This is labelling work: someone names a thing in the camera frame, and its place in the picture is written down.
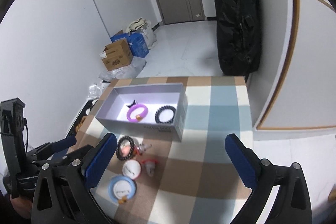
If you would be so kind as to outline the left hand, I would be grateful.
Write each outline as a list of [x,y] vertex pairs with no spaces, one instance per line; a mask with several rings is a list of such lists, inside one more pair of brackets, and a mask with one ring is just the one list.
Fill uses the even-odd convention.
[[24,198],[24,197],[17,197],[12,198],[10,196],[11,204],[14,208],[14,210],[23,218],[30,219],[31,218],[31,211],[33,207],[33,203]]

